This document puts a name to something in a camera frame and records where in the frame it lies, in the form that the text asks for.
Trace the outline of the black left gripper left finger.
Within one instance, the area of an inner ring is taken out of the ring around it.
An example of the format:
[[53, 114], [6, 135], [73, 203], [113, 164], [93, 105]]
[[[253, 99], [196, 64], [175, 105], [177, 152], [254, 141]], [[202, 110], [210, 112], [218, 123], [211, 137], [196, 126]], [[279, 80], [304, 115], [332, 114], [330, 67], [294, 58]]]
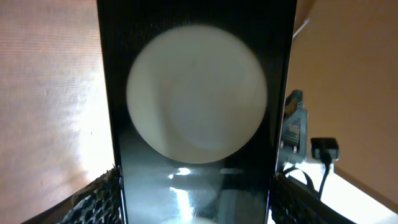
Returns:
[[112, 168], [86, 187], [23, 224], [122, 224], [120, 171]]

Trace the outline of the black Galaxy flip phone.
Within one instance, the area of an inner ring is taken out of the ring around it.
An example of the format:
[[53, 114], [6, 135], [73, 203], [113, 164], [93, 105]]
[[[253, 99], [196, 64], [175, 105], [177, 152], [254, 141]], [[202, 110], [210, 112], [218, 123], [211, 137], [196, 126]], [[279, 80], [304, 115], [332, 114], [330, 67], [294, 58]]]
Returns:
[[98, 0], [125, 223], [265, 223], [295, 1]]

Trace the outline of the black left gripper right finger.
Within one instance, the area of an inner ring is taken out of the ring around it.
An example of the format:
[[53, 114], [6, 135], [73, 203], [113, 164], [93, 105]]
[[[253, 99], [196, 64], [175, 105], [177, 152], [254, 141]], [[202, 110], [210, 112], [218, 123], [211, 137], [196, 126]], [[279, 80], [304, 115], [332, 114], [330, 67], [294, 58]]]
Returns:
[[275, 223], [354, 224], [283, 174], [274, 177], [270, 203]]

